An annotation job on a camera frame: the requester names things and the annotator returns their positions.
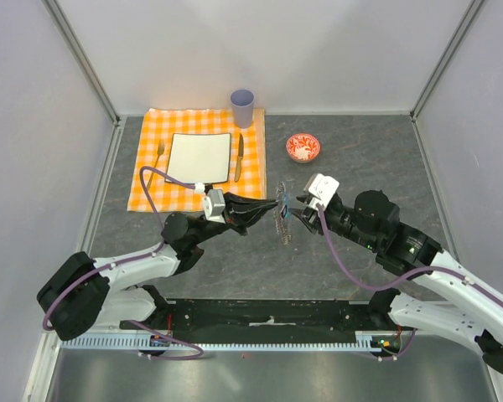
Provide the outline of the black key tag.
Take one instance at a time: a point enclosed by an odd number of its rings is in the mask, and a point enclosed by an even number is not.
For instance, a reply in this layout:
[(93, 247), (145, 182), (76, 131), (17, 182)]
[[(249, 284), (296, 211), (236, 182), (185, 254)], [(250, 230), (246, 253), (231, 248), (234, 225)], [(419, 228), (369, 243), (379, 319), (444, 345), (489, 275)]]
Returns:
[(288, 207), (287, 204), (284, 204), (280, 210), (279, 216), (281, 219), (288, 219), (291, 214), (290, 214), (290, 208)]

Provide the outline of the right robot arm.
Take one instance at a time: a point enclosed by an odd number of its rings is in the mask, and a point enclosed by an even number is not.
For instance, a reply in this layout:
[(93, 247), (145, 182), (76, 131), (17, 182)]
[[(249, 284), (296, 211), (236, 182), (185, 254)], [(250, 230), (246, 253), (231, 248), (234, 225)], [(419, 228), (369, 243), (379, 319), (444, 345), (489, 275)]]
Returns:
[(477, 353), (503, 374), (503, 294), (464, 268), (441, 244), (402, 223), (383, 192), (360, 193), (353, 206), (334, 190), (307, 189), (289, 213), (330, 242), (338, 235), (374, 253), (395, 280), (372, 286), (357, 279), (334, 247), (335, 262), (358, 287), (372, 291), (368, 322), (430, 331)]

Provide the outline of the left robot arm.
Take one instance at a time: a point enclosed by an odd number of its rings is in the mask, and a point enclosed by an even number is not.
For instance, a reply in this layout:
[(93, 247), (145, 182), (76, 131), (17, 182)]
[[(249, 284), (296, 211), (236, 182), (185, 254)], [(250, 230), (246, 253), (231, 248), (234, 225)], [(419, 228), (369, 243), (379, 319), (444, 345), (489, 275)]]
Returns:
[(189, 271), (202, 257), (200, 244), (226, 231), (246, 235), (275, 199), (244, 198), (211, 189), (198, 216), (173, 212), (161, 231), (162, 239), (144, 250), (108, 258), (91, 258), (84, 251), (71, 255), (39, 290), (36, 300), (44, 311), (43, 328), (62, 341), (92, 327), (141, 322), (149, 329), (167, 320), (163, 298), (147, 281)]

